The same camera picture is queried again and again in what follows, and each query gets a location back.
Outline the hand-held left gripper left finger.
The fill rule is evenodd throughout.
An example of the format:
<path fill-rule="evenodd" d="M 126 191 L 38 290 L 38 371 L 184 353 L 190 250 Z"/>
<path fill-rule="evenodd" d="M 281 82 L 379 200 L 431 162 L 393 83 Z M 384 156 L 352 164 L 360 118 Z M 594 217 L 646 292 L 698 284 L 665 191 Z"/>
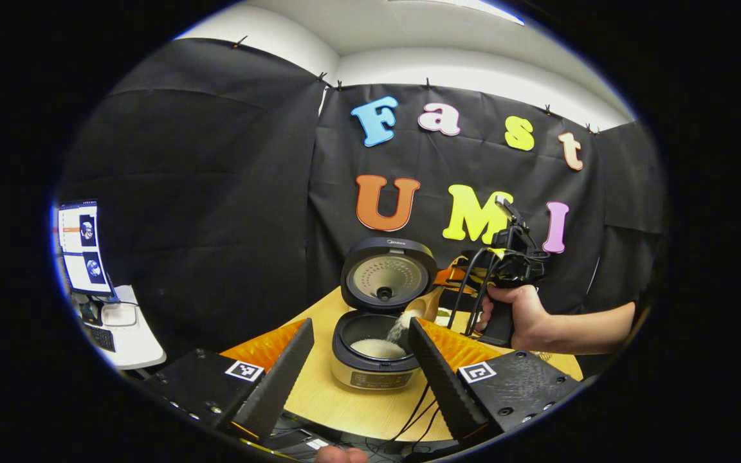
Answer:
<path fill-rule="evenodd" d="M 310 318 L 221 354 L 194 349 L 142 383 L 151 396 L 210 431 L 262 443 L 315 344 Z"/>

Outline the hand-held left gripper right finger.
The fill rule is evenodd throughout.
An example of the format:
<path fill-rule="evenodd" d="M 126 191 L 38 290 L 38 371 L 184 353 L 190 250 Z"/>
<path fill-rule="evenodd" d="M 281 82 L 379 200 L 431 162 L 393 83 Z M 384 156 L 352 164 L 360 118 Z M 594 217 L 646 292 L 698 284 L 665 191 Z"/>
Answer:
<path fill-rule="evenodd" d="M 479 444 L 551 411 L 580 382 L 524 350 L 501 354 L 419 317 L 408 342 L 452 439 Z"/>

